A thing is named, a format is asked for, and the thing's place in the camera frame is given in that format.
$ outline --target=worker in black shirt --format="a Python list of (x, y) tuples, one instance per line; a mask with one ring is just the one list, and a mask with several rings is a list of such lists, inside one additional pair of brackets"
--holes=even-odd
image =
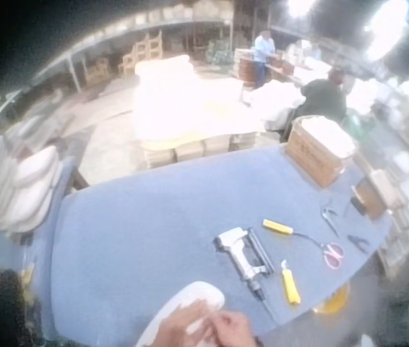
[(301, 88), (301, 94), (306, 101), (296, 110), (299, 116), (325, 116), (341, 124), (346, 115), (346, 98), (340, 86), (343, 83), (344, 72), (333, 68), (328, 73), (327, 80), (314, 80)]

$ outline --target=blue felt table surface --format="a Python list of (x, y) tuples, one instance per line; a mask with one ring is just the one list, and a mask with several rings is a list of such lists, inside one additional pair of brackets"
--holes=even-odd
[[(203, 280), (224, 294), (227, 309), (247, 314), (258, 335), (312, 308), (347, 281), (389, 230), (350, 205), (350, 187), (362, 178), (351, 164), (320, 189), (278, 146), (174, 164), (99, 184), (67, 196), (56, 227), (51, 269), (52, 308), (58, 333), (90, 346), (133, 346), (157, 311), (184, 286)], [(339, 213), (333, 234), (320, 214), (332, 198)], [(280, 221), (345, 250), (329, 269), (309, 241), (263, 229)], [(276, 325), (241, 282), (228, 255), (212, 240), (235, 227), (253, 227), (277, 273), (261, 277)], [(347, 235), (369, 240), (360, 253)], [(302, 297), (285, 299), (280, 262), (286, 259)]]

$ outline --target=pneumatic staple gun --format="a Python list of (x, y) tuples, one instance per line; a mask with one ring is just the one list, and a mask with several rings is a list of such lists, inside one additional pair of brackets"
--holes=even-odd
[[(251, 229), (234, 228), (216, 237), (214, 244), (218, 251), (227, 252), (231, 256), (241, 280), (246, 281), (249, 290), (264, 302), (264, 292), (255, 277), (260, 273), (270, 276), (274, 273), (274, 267), (254, 232)], [(245, 245), (253, 249), (260, 263), (258, 266), (249, 263), (244, 254)]]

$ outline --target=hand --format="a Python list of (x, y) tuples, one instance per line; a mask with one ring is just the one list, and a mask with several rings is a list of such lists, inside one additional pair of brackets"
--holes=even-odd
[(208, 338), (209, 321), (203, 320), (197, 331), (190, 335), (186, 329), (190, 324), (205, 318), (209, 313), (205, 300), (196, 301), (189, 307), (178, 307), (161, 322), (156, 339), (150, 347), (195, 347), (203, 338)]
[(257, 347), (244, 314), (220, 311), (213, 313), (210, 320), (221, 347)]

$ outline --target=yellow handle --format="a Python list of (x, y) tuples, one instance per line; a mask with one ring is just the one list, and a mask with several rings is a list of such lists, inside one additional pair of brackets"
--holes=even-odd
[(301, 303), (301, 297), (299, 296), (298, 289), (296, 289), (293, 273), (289, 269), (284, 269), (282, 271), (282, 275), (288, 302), (290, 303), (290, 305), (299, 305)]
[(285, 235), (291, 235), (293, 233), (293, 228), (290, 228), (289, 226), (284, 226), (283, 224), (272, 222), (271, 220), (264, 219), (262, 222), (262, 225), (265, 228), (268, 228), (272, 231), (275, 231), (277, 233), (285, 234)]

